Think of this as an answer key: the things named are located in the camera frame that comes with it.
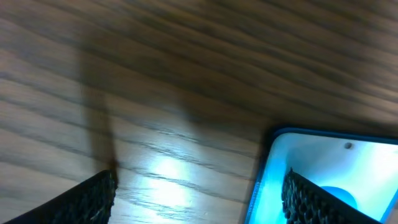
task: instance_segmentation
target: wood grain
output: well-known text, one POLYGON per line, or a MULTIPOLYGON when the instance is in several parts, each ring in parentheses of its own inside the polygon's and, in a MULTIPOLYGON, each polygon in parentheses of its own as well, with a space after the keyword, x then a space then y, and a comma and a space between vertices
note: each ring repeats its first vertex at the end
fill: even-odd
POLYGON ((1 1, 0 222, 112 160, 111 223, 240 222, 273 125, 398 137, 397 12, 388 0, 1 1))

